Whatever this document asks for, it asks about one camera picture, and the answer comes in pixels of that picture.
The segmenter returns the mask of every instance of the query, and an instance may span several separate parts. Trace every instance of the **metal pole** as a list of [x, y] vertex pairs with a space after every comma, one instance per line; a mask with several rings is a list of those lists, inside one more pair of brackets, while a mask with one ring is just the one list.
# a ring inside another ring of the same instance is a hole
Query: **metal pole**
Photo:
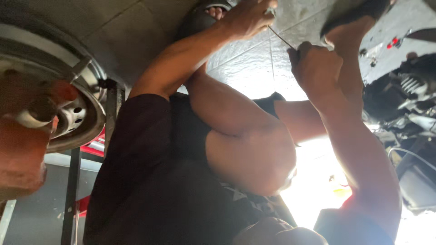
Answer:
[[106, 132], [105, 132], [105, 157], [109, 148], [110, 139], [115, 129], [116, 117], [121, 105], [125, 100], [125, 90], [120, 85], [111, 79], [105, 81], [107, 88], [106, 101]]
[[17, 200], [9, 200], [6, 202], [6, 206], [3, 210], [3, 214], [0, 216], [0, 244], [3, 244], [6, 237], [7, 228], [9, 227], [10, 219], [15, 208]]
[[80, 147], [71, 150], [70, 169], [68, 173], [67, 195], [65, 198], [64, 224], [62, 227], [61, 245], [72, 244], [73, 221], [76, 213], [76, 197], [78, 192], [80, 163], [82, 153]]

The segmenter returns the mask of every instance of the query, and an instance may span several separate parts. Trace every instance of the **fingers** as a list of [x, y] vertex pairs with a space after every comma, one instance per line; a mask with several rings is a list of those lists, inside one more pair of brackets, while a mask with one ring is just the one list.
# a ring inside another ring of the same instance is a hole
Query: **fingers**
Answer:
[[262, 16], [261, 24], [264, 26], [270, 26], [274, 23], [274, 20], [276, 19], [275, 15], [273, 13], [268, 13]]
[[288, 49], [288, 54], [289, 54], [289, 60], [291, 61], [292, 69], [294, 69], [295, 67], [297, 67], [298, 62], [300, 61], [300, 55], [298, 51], [294, 48]]
[[312, 44], [308, 41], [300, 44], [300, 46], [298, 47], [298, 51], [300, 51], [300, 57], [304, 58], [311, 48], [312, 48]]
[[269, 8], [277, 8], [278, 5], [278, 0], [260, 0], [259, 2], [259, 8], [261, 8], [264, 12]]

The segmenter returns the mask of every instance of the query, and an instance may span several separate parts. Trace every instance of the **engine component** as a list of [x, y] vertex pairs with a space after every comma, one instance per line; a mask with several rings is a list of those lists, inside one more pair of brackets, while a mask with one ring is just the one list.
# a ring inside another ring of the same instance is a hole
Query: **engine component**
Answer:
[[399, 139], [436, 137], [436, 54], [408, 59], [364, 88], [368, 120]]

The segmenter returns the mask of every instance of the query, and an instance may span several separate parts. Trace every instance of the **cable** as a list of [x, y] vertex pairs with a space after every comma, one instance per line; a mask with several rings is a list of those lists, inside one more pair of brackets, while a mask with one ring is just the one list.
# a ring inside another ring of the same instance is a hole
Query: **cable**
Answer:
[[271, 26], [268, 26], [268, 28], [272, 31], [272, 33], [274, 33], [278, 38], [280, 38], [285, 44], [287, 44], [289, 47], [293, 48], [287, 41], [285, 41], [285, 39], [283, 39], [280, 35], [277, 34], [277, 32], [275, 32]]
[[405, 153], [408, 153], [408, 154], [410, 154], [410, 155], [412, 155], [412, 156], [418, 158], [419, 160], [421, 160], [422, 162], [424, 162], [425, 164], [427, 164], [430, 168], [432, 168], [433, 170], [436, 171], [436, 167], [433, 166], [431, 163], [429, 163], [427, 160], [425, 160], [424, 158], [420, 157], [418, 154], [416, 154], [416, 153], [414, 153], [414, 152], [411, 152], [410, 150], [405, 150], [405, 149], [403, 149], [403, 148], [392, 147], [392, 148], [389, 150], [389, 153], [388, 153], [388, 157], [389, 157], [389, 159], [391, 159], [392, 151], [394, 151], [394, 150], [404, 151]]

